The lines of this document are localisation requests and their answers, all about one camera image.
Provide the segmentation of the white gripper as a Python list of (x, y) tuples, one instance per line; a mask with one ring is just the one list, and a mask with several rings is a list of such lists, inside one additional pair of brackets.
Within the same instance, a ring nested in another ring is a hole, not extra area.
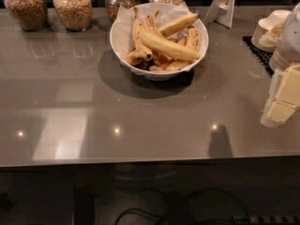
[(270, 82), (269, 97), (262, 111), (261, 124), (268, 128), (277, 128), (286, 122), (299, 106), (300, 65), (291, 66), (285, 71), (277, 69)]

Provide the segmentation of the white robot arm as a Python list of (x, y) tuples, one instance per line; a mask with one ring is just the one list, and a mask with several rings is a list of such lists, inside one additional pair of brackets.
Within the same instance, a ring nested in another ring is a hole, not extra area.
[(274, 71), (269, 98), (263, 108), (261, 123), (269, 128), (284, 125), (300, 108), (300, 4), (285, 19), (269, 66)]

